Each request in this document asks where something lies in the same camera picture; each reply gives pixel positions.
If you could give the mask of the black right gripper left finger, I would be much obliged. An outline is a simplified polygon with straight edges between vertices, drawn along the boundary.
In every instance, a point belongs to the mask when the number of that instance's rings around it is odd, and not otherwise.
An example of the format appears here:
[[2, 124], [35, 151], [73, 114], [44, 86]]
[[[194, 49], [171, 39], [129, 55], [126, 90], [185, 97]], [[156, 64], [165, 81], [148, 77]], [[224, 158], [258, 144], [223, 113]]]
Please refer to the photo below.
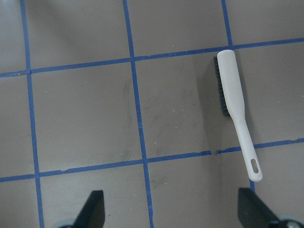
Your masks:
[[105, 224], [104, 192], [94, 190], [90, 193], [72, 228], [103, 228]]

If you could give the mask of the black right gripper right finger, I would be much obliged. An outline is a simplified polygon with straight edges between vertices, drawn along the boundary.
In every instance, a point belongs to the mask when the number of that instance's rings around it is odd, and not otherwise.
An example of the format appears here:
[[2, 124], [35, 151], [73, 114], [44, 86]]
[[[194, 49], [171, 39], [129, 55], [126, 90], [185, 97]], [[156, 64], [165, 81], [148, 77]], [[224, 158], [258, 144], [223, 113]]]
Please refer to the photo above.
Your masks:
[[285, 224], [250, 189], [238, 189], [237, 216], [243, 228], [284, 228]]

